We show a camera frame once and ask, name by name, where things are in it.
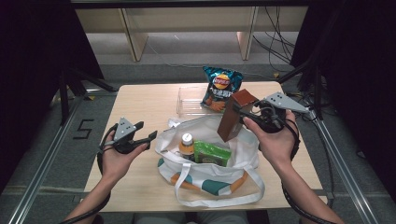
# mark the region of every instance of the black backdrop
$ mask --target black backdrop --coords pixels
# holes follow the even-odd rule
[[[396,2],[347,2],[337,41],[319,68],[338,113],[396,202]],[[319,6],[308,9],[294,66],[307,59],[331,14]]]
[[[0,191],[35,138],[67,67],[103,77],[72,8],[0,3]]]

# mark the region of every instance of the lay's chips bag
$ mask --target lay's chips bag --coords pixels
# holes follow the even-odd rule
[[[244,77],[239,72],[217,67],[204,66],[204,71],[209,84],[202,105],[223,112],[230,96],[239,91]]]

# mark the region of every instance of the pants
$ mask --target pants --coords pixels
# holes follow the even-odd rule
[[[248,224],[245,211],[198,212],[198,224]],[[135,213],[134,224],[186,224],[185,213]]]

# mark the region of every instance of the tote bag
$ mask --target tote bag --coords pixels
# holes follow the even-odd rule
[[[190,207],[222,207],[245,203],[254,203],[264,194],[265,186],[256,172],[259,165],[258,140],[250,131],[242,128],[239,134],[224,143],[217,133],[221,116],[204,116],[184,121],[159,134],[156,152],[162,157],[158,162],[160,174],[175,185],[177,200]],[[201,140],[231,150],[227,167],[213,163],[195,163],[180,157],[178,144],[183,133],[190,133],[195,140]],[[218,200],[185,201],[179,197],[179,189],[204,190],[213,195],[230,195],[240,188],[248,175],[258,186],[259,192],[240,197]]]

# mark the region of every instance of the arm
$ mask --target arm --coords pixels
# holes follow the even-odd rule
[[[110,133],[106,141],[111,141],[113,136],[114,131]],[[147,146],[148,144],[143,144],[126,155],[120,154],[114,149],[106,150],[107,148],[111,148],[111,146],[106,146],[103,154],[102,178],[99,180],[95,188],[93,188],[87,197],[78,204],[78,206],[65,218],[65,220],[85,214],[104,201],[108,193],[110,193],[119,180],[126,175],[134,158],[143,152]],[[77,223],[92,223],[94,218],[95,216],[87,217]]]
[[[295,121],[294,114],[289,110],[287,110],[286,118]],[[316,217],[320,217],[334,223],[344,223],[344,221],[337,216],[311,188],[309,188],[306,182],[294,170],[290,160],[294,138],[290,130],[284,128],[279,133],[266,133],[253,120],[244,118],[244,122],[245,125],[258,137],[262,149],[262,155],[274,167],[283,183],[283,186],[296,204],[309,214]],[[290,127],[292,127],[294,131],[297,131],[291,123]],[[303,223],[311,222],[310,220],[303,218]]]

